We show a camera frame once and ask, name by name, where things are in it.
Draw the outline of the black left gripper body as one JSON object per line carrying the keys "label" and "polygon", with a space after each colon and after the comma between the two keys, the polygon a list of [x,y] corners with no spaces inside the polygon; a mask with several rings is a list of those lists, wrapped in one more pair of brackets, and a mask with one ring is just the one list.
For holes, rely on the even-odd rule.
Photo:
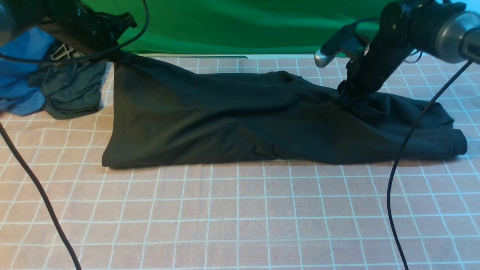
{"label": "black left gripper body", "polygon": [[129,12],[113,15],[96,12],[81,2],[49,2],[49,35],[91,60],[117,61],[122,57],[118,39],[137,27]]}

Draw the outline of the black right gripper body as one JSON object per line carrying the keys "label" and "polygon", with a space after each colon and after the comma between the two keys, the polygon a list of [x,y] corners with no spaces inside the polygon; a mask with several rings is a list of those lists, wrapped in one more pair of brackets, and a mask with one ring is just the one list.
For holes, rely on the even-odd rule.
{"label": "black right gripper body", "polygon": [[349,107],[379,91],[405,58],[405,46],[370,42],[356,60],[347,65],[347,78],[337,88],[339,106]]}

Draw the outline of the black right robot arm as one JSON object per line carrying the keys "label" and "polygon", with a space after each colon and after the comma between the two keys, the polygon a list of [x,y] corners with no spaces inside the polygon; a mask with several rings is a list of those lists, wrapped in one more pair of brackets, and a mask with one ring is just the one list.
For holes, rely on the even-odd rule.
{"label": "black right robot arm", "polygon": [[347,65],[347,78],[337,88],[338,103],[347,107],[377,92],[415,50],[445,63],[479,63],[479,27],[479,14],[463,2],[388,3],[379,17],[379,31]]}

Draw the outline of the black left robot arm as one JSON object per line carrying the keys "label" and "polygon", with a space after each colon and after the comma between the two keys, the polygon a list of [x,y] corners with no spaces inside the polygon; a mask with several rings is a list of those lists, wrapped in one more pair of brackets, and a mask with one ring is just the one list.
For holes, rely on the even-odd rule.
{"label": "black left robot arm", "polygon": [[80,0],[2,0],[1,45],[37,27],[82,55],[44,63],[114,62],[122,56],[122,48],[138,40],[149,26],[149,8],[146,1],[142,4],[145,23],[141,32],[118,44],[127,29],[137,27],[129,12],[120,15],[96,12]]}

